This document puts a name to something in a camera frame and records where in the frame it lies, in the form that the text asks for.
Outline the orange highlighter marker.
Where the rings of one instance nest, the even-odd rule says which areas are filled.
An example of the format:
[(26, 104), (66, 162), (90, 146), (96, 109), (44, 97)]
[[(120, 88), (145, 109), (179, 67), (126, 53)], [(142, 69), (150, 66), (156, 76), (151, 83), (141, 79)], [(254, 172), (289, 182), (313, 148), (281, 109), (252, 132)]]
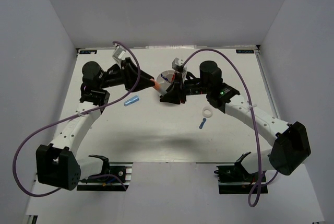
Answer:
[(161, 95), (164, 96), (166, 94), (166, 91), (161, 87), (161, 85), (154, 79), (151, 79), (151, 81), (154, 82), (153, 88)]

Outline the blue highlighter marker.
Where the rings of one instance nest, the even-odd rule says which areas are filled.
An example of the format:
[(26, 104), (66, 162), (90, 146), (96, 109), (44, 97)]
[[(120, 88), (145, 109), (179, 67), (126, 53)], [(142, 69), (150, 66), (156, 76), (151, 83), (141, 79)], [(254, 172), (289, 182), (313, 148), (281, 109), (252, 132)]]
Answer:
[(127, 107), (129, 105), (132, 105), (132, 104), (138, 102), (139, 100), (140, 100), (140, 98), (138, 96), (133, 96), (133, 97), (131, 97), (130, 99), (128, 99), (124, 102), (124, 106)]

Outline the white tape roll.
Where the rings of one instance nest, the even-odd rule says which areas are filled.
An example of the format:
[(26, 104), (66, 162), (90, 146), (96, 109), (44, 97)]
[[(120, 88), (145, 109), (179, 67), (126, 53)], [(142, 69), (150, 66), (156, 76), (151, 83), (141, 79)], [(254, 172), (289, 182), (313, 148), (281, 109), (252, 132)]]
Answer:
[(202, 109), (202, 115), (205, 118), (210, 118), (213, 115), (213, 110), (211, 109), (211, 107), (204, 107)]

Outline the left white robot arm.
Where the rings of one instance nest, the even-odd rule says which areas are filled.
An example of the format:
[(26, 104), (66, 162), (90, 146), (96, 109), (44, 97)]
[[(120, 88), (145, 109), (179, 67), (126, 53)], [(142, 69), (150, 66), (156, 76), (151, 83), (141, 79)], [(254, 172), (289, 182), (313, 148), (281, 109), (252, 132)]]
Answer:
[(124, 85), (129, 92), (141, 91), (153, 87), (154, 78), (138, 70), (129, 57), (107, 71), (94, 61), (82, 67), (76, 117), (69, 120), (48, 145), (40, 145), (36, 151), (39, 183), (71, 191), (81, 180), (94, 177), (104, 182), (110, 177), (107, 157), (89, 155), (77, 159), (76, 154), (88, 130), (109, 102), (110, 93), (106, 89), (119, 85)]

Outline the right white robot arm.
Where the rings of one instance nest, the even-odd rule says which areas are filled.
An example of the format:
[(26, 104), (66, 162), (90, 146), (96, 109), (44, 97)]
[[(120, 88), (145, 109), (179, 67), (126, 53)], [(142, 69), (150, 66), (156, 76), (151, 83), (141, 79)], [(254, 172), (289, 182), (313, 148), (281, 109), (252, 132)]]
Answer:
[(291, 124), (280, 120), (250, 104), (238, 90), (223, 82), (216, 62), (202, 62), (198, 78), (186, 70), (181, 59), (173, 61), (172, 69), (174, 78), (160, 102), (183, 104), (188, 96), (206, 95), (213, 108), (244, 123), (271, 146), (258, 154), (248, 152), (235, 162), (239, 180), (249, 181), (258, 170), (291, 175), (310, 156), (306, 127), (300, 122)]

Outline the white round divided organizer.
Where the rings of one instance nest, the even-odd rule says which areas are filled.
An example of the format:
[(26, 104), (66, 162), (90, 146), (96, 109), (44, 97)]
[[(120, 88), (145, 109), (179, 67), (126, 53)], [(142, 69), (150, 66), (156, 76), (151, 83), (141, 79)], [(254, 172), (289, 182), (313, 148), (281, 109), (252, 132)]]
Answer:
[(156, 81), (161, 89), (166, 91), (169, 88), (173, 81), (174, 73), (174, 70), (165, 70), (157, 76)]

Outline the small blue clip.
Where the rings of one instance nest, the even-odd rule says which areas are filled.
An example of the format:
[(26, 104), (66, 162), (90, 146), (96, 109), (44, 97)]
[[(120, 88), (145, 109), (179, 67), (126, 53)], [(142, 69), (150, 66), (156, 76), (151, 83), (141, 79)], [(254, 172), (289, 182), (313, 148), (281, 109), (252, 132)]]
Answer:
[(206, 118), (203, 118), (200, 126), (199, 126), (199, 129), (202, 129), (204, 127), (204, 124), (206, 123), (207, 119)]

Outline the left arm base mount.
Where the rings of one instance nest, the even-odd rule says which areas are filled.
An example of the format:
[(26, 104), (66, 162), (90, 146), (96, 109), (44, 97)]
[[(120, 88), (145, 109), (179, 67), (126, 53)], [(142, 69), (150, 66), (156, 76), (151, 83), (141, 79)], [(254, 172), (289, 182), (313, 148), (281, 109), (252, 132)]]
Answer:
[(133, 163), (111, 163), (106, 176), (100, 178), (88, 177), (81, 180), (77, 191), (89, 192), (126, 192), (131, 178)]

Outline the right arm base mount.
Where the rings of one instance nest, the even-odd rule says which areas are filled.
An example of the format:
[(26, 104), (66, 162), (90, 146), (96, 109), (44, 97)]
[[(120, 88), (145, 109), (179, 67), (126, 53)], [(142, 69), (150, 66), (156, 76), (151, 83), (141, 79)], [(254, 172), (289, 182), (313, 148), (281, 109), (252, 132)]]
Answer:
[(218, 179), (220, 195), (248, 194), (258, 180), (257, 172), (248, 174), (234, 164), (220, 164), (214, 174)]

